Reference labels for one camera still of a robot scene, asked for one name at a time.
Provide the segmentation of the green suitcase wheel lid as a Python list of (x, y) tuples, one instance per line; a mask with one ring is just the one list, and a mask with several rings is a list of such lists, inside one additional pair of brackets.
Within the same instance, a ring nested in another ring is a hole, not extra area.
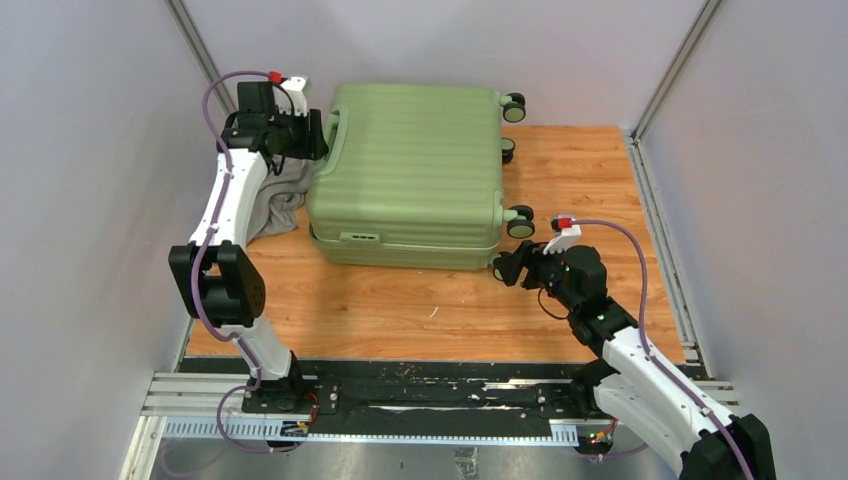
[(514, 239), (528, 239), (535, 233), (535, 212), (527, 205), (514, 205), (505, 211), (507, 235)]

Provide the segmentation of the green suitcase blue lining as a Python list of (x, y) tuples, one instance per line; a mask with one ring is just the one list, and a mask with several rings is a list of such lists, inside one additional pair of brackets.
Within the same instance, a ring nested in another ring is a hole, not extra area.
[(485, 268), (519, 218), (504, 203), (502, 113), (486, 87), (346, 83), (312, 171), (309, 233), (329, 262)]

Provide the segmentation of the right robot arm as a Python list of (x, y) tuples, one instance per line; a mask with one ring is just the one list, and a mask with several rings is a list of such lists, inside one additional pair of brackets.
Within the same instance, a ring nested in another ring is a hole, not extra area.
[(767, 426), (708, 395), (640, 333), (637, 319), (609, 295), (595, 248), (546, 253), (525, 240), (492, 268), (505, 285), (541, 290), (565, 307), (572, 334), (595, 354), (571, 381), (577, 413), (623, 421), (679, 479), (776, 478)]

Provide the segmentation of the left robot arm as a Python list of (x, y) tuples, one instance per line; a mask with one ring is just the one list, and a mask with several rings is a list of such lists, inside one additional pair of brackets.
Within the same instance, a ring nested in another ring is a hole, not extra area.
[(307, 78), (237, 71), (238, 108), (217, 128), (214, 184), (204, 214), (168, 264), (188, 314), (248, 365), (242, 408), (293, 413), (313, 399), (296, 355), (264, 315), (266, 286), (246, 246), (261, 186), (287, 159), (319, 160), (328, 151), (321, 113), (307, 105)]

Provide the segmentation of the crumpled grey-green cloth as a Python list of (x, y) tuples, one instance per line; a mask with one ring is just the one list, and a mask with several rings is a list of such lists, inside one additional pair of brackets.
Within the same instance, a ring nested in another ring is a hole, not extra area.
[(304, 159), (286, 159), (279, 175), (266, 176), (252, 207), (247, 230), (249, 242), (298, 228), (295, 211), (305, 203), (311, 185), (311, 165)]

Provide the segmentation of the green suitcase wheel middle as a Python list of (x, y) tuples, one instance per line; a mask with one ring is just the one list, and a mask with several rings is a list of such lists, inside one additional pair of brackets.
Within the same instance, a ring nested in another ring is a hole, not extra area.
[(501, 158), (504, 165), (513, 161), (516, 142), (508, 137), (501, 138)]

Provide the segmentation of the green suitcase wheel rear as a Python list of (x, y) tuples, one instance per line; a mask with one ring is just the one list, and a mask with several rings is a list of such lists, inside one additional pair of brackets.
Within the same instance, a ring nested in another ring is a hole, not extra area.
[(522, 93), (512, 92), (501, 95), (499, 104), (502, 118), (508, 123), (519, 123), (526, 118), (526, 98)]

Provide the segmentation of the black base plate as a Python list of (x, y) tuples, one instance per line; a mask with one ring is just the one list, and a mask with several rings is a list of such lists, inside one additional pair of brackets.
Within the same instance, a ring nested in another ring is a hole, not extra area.
[(315, 433), (543, 437), (553, 420), (604, 430), (612, 419), (572, 396), (578, 363), (302, 360), (300, 393), (268, 382), (243, 394), (245, 413), (317, 410)]

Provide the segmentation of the aluminium frame rail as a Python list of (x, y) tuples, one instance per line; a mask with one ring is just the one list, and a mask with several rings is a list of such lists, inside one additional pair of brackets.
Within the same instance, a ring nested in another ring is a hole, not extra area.
[(570, 447), (616, 457), (627, 427), (682, 479), (771, 479), (770, 436), (714, 382), (681, 371), (644, 381), (574, 364), (310, 361), (303, 390), (259, 388), (224, 360), (212, 371), (158, 373), (141, 414), (160, 438), (218, 438), (256, 454), (306, 443)]

